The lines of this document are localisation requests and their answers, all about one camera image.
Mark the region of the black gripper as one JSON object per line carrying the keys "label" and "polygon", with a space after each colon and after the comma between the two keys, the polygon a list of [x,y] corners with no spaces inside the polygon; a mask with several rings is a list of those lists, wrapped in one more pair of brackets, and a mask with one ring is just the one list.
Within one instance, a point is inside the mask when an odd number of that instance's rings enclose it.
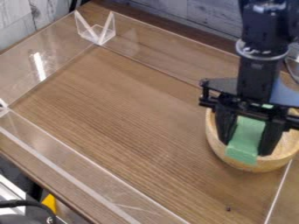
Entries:
{"label": "black gripper", "polygon": [[203,79],[199,105],[215,110],[219,140],[228,144],[238,126],[238,116],[263,121],[258,155],[274,153],[286,130],[299,130],[299,91],[292,90],[280,76],[283,61],[240,59],[238,77]]}

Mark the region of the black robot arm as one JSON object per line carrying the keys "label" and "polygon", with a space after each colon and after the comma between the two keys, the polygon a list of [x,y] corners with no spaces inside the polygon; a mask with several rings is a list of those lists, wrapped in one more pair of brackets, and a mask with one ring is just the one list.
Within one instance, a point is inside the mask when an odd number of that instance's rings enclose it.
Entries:
{"label": "black robot arm", "polygon": [[244,116],[266,126],[258,155],[272,154],[282,135],[299,130],[299,91],[280,77],[290,45],[299,39],[299,0],[239,0],[242,36],[235,44],[238,76],[200,80],[199,104],[212,110],[219,140],[227,144]]}

